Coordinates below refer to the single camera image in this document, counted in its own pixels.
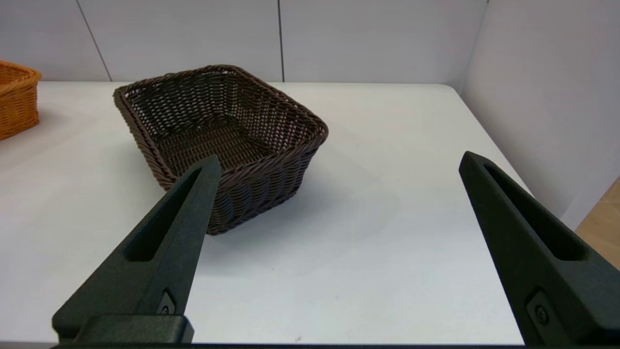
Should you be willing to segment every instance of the wicker basket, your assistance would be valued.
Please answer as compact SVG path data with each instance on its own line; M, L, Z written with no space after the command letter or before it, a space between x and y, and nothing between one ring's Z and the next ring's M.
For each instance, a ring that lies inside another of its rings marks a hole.
M122 86L114 101L164 189L196 161L217 154L222 178L209 235L292 197L328 133L304 106L230 65Z
M0 61L0 140L38 124L37 83L41 73Z

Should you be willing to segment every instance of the woven basket wall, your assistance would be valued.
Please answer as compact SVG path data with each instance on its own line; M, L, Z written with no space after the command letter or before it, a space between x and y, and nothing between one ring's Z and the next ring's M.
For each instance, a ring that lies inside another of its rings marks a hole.
M164 189L196 161L217 154L223 173L210 235L292 197L328 134L304 106L230 65L122 86L114 100Z
M0 61L0 140L38 124L37 83L41 73Z

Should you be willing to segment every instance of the white wall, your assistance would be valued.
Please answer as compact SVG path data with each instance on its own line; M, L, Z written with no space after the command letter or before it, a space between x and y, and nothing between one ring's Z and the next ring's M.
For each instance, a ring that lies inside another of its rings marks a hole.
M620 175L620 1L490 0L463 98L576 228Z
M75 0L0 0L0 60L45 80L109 81Z
M486 0L281 0L287 81L463 82Z
M284 72L287 81L458 88L485 6L485 0L0 0L0 59L32 66L43 79L109 80L107 69L112 80L131 81L231 63L267 81L282 81Z

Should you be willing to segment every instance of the wooden floor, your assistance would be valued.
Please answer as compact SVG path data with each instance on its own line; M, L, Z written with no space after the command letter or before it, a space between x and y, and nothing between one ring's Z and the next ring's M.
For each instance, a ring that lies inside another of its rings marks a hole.
M575 233L620 270L620 178L607 190Z

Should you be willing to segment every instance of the wall seam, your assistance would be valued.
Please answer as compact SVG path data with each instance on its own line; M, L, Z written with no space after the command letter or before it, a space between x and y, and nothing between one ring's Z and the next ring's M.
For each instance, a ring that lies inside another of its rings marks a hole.
M487 17L487 10L489 9L489 1L484 5L484 12L482 13L482 19L480 20L480 26L478 26L478 31L476 32L476 39L474 40L474 45L469 52L469 59L467 60L467 65L465 66L465 72L463 73L463 78L461 79L461 84L459 86L459 90L457 91L458 95L462 96L463 87L465 86L465 80L469 76L469 67L471 66L471 60L474 57L474 51L476 50L476 45L478 44L478 39L480 39L480 32L482 31L482 26L484 25L484 19Z
M97 53L99 54L99 58L101 59L101 63L104 64L104 69L105 69L105 72L108 74L108 79L110 79L110 81L112 81L112 76L110 75L110 71L108 70L108 66L105 64L104 56L101 54L101 51L99 50L99 46L97 45L97 41L95 40L95 36L92 34L91 27L88 24L88 21L86 20L86 16L84 15L84 11L82 11L82 6L79 4L79 0L76 0L76 4L78 6L77 8L79 9L79 12L82 14L82 18L84 19L84 23L86 23L86 28L88 28L88 32L91 35L92 43L95 44L95 48L97 49Z

